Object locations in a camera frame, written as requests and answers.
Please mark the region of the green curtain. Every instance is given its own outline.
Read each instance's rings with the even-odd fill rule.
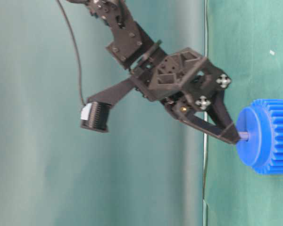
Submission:
[[[109,29],[62,1],[85,97],[128,77]],[[203,52],[201,0],[127,1],[162,47]],[[0,226],[202,225],[202,134],[131,92],[108,134],[79,128],[77,65],[54,0],[0,0]]]
[[[283,99],[283,0],[208,0],[208,55],[233,79],[234,120],[254,99]],[[283,225],[283,176],[256,174],[213,138],[205,200],[209,226]]]

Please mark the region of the screw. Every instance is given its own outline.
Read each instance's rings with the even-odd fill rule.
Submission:
[[[180,108],[180,111],[181,111],[181,112],[187,112],[187,111],[188,111],[188,108],[187,108],[187,107],[181,107],[181,108]]]
[[[174,100],[172,100],[172,99],[170,99],[170,98],[168,98],[168,97],[165,99],[165,101],[166,101],[169,105],[172,105],[172,104],[175,103]]]
[[[117,52],[119,51],[119,49],[116,48],[116,47],[113,47],[113,48],[112,48],[112,51],[113,51],[114,53],[117,53]]]

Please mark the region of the black robotic arm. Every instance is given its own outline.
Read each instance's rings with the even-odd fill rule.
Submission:
[[[160,101],[175,119],[230,144],[239,134],[224,105],[231,79],[220,68],[190,48],[168,55],[133,20],[125,0],[67,0],[84,4],[92,16],[111,29],[110,54],[129,70],[130,77],[87,99],[82,128],[107,132],[110,109],[133,88],[149,101]],[[134,62],[137,66],[131,69]],[[195,116],[208,112],[215,124]]]

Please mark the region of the blue gear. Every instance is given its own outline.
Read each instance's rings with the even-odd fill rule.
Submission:
[[[283,100],[253,101],[240,112],[237,129],[249,134],[237,143],[244,164],[259,174],[283,174]]]

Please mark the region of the cable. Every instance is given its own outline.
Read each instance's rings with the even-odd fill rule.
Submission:
[[[205,56],[208,56],[208,0],[205,0]],[[204,121],[208,121],[208,113],[204,112]],[[203,184],[202,195],[205,196],[205,187],[208,171],[208,135],[203,136]]]
[[[81,102],[82,102],[82,105],[85,106],[85,102],[84,102],[84,98],[83,98],[83,91],[82,91],[82,64],[81,64],[81,59],[80,59],[80,53],[79,53],[79,49],[77,47],[77,43],[76,43],[76,40],[75,40],[75,34],[72,30],[72,27],[71,27],[71,24],[69,22],[69,19],[66,15],[66,12],[60,2],[60,0],[56,0],[58,6],[60,7],[61,11],[62,11],[62,14],[65,18],[65,21],[67,23],[67,26],[69,28],[69,32],[71,34],[71,38],[72,38],[72,42],[73,42],[73,45],[74,45],[74,48],[75,48],[75,55],[76,55],[76,60],[77,60],[77,64],[78,64],[78,69],[79,69],[79,74],[78,74],[78,82],[79,82],[79,93],[80,93],[80,99],[81,99]]]

